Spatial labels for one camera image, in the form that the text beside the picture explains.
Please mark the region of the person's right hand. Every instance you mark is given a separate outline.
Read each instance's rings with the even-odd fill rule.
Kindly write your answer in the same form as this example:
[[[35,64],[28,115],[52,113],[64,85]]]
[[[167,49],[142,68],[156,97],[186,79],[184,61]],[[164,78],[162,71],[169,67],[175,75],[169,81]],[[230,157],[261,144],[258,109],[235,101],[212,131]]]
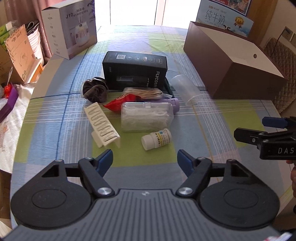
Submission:
[[[286,163],[289,165],[294,164],[294,166],[291,170],[291,173],[290,173],[290,179],[292,181],[293,197],[295,198],[296,197],[296,165],[291,160],[287,160]]]

